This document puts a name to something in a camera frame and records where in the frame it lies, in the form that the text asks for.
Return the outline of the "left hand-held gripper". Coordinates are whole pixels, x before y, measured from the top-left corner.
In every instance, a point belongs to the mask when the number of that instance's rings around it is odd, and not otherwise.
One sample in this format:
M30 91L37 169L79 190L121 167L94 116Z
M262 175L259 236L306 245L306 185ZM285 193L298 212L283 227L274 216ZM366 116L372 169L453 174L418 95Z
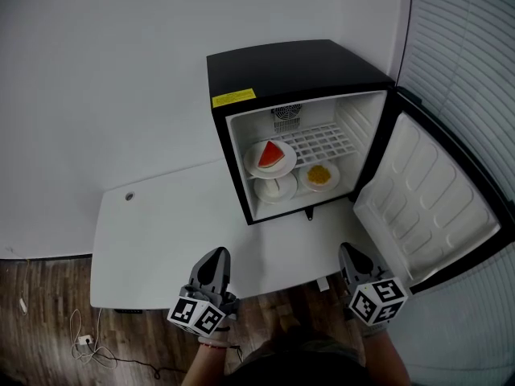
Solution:
M194 335L212 338L230 330L226 320L237 319L240 299L227 291L231 256L225 247L205 254L194 265L189 284L181 288L167 321Z

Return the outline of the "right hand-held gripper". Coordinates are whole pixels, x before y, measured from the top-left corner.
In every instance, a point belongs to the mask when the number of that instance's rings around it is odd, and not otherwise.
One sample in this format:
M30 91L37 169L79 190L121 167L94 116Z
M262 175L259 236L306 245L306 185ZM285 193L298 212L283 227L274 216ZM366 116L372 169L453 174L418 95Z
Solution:
M376 326L395 318L408 295L398 277L382 279L387 267L378 252L344 242L338 257L345 283L359 284L348 304L351 312L366 326Z

